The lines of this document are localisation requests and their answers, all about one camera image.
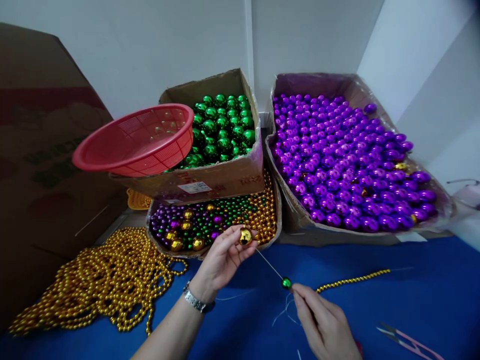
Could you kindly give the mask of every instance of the hand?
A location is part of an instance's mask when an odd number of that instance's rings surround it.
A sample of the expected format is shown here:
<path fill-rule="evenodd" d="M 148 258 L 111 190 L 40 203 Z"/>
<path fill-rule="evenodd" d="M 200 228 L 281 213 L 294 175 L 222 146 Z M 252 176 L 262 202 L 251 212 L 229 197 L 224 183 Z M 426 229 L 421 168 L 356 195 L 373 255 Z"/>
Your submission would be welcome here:
<path fill-rule="evenodd" d="M 310 287 L 293 284 L 298 318 L 317 359 L 362 360 L 344 312 Z"/>
<path fill-rule="evenodd" d="M 231 226 L 215 239 L 190 281 L 191 293 L 203 303 L 213 302 L 217 292 L 234 277 L 240 264 L 254 254 L 258 241 L 252 241 L 247 246 L 239 244 L 242 227 L 243 225 Z M 251 232 L 253 236 L 257 236 L 255 230 Z"/>

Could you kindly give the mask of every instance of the pink scissors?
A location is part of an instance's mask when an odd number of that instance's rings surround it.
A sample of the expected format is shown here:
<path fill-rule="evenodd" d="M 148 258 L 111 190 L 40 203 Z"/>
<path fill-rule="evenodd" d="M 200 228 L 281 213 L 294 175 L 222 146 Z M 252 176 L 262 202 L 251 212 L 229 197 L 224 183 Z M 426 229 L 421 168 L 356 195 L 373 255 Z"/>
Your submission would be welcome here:
<path fill-rule="evenodd" d="M 424 359 L 427 359 L 427 360 L 434 360 L 432 359 L 431 357 L 428 357 L 427 355 L 425 355 L 424 353 L 422 353 L 419 349 L 419 347 L 421 347 L 422 349 L 428 351 L 430 354 L 432 354 L 434 356 L 435 359 L 437 360 L 444 360 L 443 357 L 441 357 L 440 355 L 438 355 L 435 351 L 429 349 L 428 347 L 426 347 L 425 345 L 422 345 L 421 343 L 419 343 L 418 341 L 412 339 L 410 336 L 404 334 L 403 332 L 401 332 L 400 330 L 397 330 L 393 327 L 390 327 L 388 325 L 385 325 L 383 322 L 380 323 L 380 326 L 382 328 L 379 328 L 377 327 L 377 329 L 382 332 L 387 338 L 390 338 L 391 340 L 393 340 L 394 342 L 400 344 L 401 346 L 403 346 L 404 348 L 410 350 L 412 353 L 414 354 L 417 354 L 419 357 L 422 357 Z M 410 346 L 408 345 L 407 343 L 403 342 L 402 340 L 400 340 L 396 334 L 400 335 L 401 337 L 409 340 L 413 346 Z"/>

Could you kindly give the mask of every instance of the red plastic basket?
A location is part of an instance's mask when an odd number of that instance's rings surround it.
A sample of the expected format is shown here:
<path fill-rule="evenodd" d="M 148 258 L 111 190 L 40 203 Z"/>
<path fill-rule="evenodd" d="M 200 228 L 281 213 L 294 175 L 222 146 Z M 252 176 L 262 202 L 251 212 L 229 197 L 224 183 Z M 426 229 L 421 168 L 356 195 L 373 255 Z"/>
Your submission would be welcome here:
<path fill-rule="evenodd" d="M 73 154 L 76 167 L 139 178 L 174 167 L 192 148 L 194 112 L 162 104 L 112 121 L 90 134 Z"/>

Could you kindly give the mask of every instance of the wristwatch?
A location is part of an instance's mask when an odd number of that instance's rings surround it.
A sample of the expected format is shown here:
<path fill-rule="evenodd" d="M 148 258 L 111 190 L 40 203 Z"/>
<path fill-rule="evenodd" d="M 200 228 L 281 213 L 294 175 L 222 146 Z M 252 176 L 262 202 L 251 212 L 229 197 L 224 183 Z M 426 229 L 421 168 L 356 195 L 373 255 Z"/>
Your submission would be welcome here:
<path fill-rule="evenodd" d="M 202 314 L 206 314 L 206 313 L 211 312 L 215 307 L 215 301 L 211 302 L 209 304 L 206 304 L 206 303 L 203 303 L 200 300 L 198 300 L 190 292 L 190 287 L 189 287 L 190 281 L 191 280 L 189 280 L 186 283 L 185 287 L 183 288 L 183 296 L 185 297 L 186 302 L 189 303 L 190 305 L 192 305 L 195 309 L 197 309 Z"/>

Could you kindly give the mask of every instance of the strand of gold beads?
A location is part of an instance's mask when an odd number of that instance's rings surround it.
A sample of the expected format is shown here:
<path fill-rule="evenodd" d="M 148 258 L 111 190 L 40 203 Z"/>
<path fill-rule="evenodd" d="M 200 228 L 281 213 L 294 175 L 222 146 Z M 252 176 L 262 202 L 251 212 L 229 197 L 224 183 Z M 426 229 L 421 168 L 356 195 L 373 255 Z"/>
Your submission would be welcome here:
<path fill-rule="evenodd" d="M 184 269 L 172 270 L 175 263 L 182 263 Z M 36 328 L 75 330 L 103 315 L 118 331 L 126 332 L 148 313 L 150 336 L 153 300 L 169 289 L 174 275 L 186 271 L 187 262 L 160 253 L 145 228 L 117 230 L 104 245 L 84 249 L 62 265 L 40 301 L 17 315 L 9 331 L 24 336 Z M 137 305 L 141 308 L 133 313 Z"/>
<path fill-rule="evenodd" d="M 372 272 L 371 274 L 368 274 L 366 276 L 359 276 L 359 277 L 354 277 L 354 278 L 350 278 L 350 279 L 345 279 L 345 280 L 332 282 L 332 283 L 320 286 L 316 290 L 316 292 L 320 294 L 322 291 L 325 291 L 327 289 L 336 288 L 336 287 L 339 287 L 340 285 L 343 285 L 343 284 L 351 284 L 351 283 L 357 283 L 357 282 L 364 281 L 364 280 L 369 280 L 371 278 L 377 277 L 378 275 L 387 274 L 387 273 L 390 273 L 390 272 L 391 272 L 390 269 L 385 269 L 385 270 Z"/>
<path fill-rule="evenodd" d="M 259 245 L 268 243 L 277 232 L 274 191 L 270 174 L 266 168 L 263 170 L 263 175 L 265 191 L 248 197 L 248 202 L 257 210 L 247 211 L 242 214 L 243 217 L 239 216 L 232 221 L 233 225 L 245 224 L 251 229 L 257 230 L 258 234 L 255 240 L 258 240 Z"/>

